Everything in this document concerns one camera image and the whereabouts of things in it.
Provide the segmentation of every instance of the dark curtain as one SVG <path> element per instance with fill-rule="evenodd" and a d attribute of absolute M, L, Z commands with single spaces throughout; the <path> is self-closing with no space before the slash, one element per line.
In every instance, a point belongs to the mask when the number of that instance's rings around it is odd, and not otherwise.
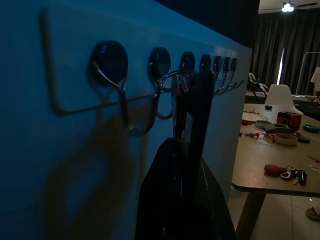
<path fill-rule="evenodd" d="M 251 72 L 270 86 L 277 83 L 279 65 L 284 49 L 281 84 L 296 92 L 302 60 L 306 52 L 320 52 L 320 10 L 294 10 L 258 16 L 255 45 L 252 52 Z M 306 57 L 299 94 L 310 94 L 310 79 L 320 54 Z"/>

